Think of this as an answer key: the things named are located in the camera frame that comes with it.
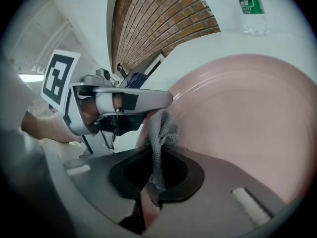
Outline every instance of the brick wall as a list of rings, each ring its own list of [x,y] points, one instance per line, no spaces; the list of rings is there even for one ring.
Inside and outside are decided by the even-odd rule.
[[[152,54],[166,57],[178,44],[219,32],[203,0],[117,0],[112,24],[112,64],[128,73]]]

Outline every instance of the green label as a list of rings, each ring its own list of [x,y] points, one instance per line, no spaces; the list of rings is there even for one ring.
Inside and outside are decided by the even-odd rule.
[[[263,14],[261,0],[238,0],[244,14]]]

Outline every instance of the white table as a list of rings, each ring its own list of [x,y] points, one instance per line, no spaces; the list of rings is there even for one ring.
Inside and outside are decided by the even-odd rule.
[[[168,90],[175,82],[199,66],[225,56],[261,54],[286,61],[317,84],[317,46],[314,40],[281,33],[254,37],[235,33],[214,33],[178,45],[147,79],[142,89]],[[114,142],[114,151],[135,148],[142,126]]]

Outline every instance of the gray cloth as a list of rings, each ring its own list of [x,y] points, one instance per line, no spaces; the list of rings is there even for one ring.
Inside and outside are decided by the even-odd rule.
[[[153,173],[146,189],[152,202],[157,205],[158,194],[165,190],[162,172],[161,147],[178,143],[180,126],[166,109],[159,110],[149,119],[149,141],[153,150]]]

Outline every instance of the plastic bottle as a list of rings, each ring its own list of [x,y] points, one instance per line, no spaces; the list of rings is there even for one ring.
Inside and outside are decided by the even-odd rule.
[[[267,33],[267,23],[264,8],[261,0],[238,0],[241,6],[248,34],[255,36],[265,36]]]

